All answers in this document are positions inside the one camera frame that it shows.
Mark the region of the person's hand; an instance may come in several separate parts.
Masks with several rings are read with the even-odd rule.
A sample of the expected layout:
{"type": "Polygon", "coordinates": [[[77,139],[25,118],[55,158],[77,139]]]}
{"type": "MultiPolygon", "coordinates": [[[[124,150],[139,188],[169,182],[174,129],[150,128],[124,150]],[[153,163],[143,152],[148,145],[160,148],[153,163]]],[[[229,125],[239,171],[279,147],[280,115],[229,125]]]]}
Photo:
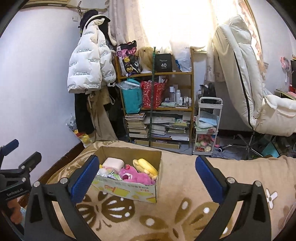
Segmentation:
{"type": "Polygon", "coordinates": [[[23,216],[21,213],[21,206],[18,203],[18,200],[17,199],[10,200],[9,202],[7,202],[7,207],[12,212],[10,216],[10,220],[16,225],[21,224],[23,216]]]}

